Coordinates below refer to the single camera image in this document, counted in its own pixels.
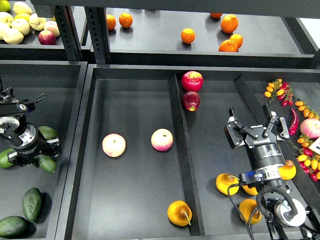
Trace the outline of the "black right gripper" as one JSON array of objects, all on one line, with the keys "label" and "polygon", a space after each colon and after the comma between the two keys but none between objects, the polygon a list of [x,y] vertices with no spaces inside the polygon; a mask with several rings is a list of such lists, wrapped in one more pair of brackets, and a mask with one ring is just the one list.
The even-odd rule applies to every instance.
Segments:
[{"label": "black right gripper", "polygon": [[255,173],[262,174],[264,180],[276,180],[281,178],[279,168],[285,164],[285,158],[277,142],[288,140],[290,134],[286,119],[272,111],[269,104],[263,106],[263,112],[267,125],[249,128],[238,121],[235,110],[231,107],[223,130],[232,149],[246,144],[250,166]]}]

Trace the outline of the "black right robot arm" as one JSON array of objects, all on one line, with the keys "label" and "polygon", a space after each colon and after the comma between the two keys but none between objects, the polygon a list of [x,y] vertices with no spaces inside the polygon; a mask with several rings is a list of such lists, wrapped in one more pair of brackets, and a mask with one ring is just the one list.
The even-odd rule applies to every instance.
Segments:
[{"label": "black right robot arm", "polygon": [[257,190],[256,204],[244,224],[251,239],[254,238],[251,221],[255,211],[265,218],[272,240],[288,239],[286,228],[299,228],[301,239],[320,238],[320,216],[310,206],[304,207],[290,196],[290,187],[281,177],[279,169],[284,166],[280,142],[290,138],[286,120],[268,106],[264,107],[267,125],[245,126],[239,122],[235,110],[229,109],[224,133],[232,149],[245,146],[251,171],[241,173],[239,182],[227,187],[247,186]]}]

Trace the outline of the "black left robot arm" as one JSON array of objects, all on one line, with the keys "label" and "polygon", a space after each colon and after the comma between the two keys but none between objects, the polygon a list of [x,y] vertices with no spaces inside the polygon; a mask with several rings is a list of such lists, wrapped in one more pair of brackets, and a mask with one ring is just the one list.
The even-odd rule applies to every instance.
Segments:
[{"label": "black left robot arm", "polygon": [[54,158],[61,153],[57,131],[49,126],[35,126],[26,119],[26,114],[35,110],[35,104],[47,97],[42,93],[19,101],[12,87],[0,87],[0,137],[10,146],[0,153],[1,168],[36,166],[49,173],[56,171]]}]

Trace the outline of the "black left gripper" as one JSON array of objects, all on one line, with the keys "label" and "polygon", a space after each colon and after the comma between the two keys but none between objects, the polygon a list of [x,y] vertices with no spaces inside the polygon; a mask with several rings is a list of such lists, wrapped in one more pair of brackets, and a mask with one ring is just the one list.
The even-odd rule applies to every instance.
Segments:
[{"label": "black left gripper", "polygon": [[36,158],[39,155],[56,159],[61,153],[60,138],[47,140],[38,127],[27,126],[24,131],[18,133],[8,126],[6,137],[9,139],[9,146],[15,150],[8,153],[8,161],[20,167],[37,164]]}]

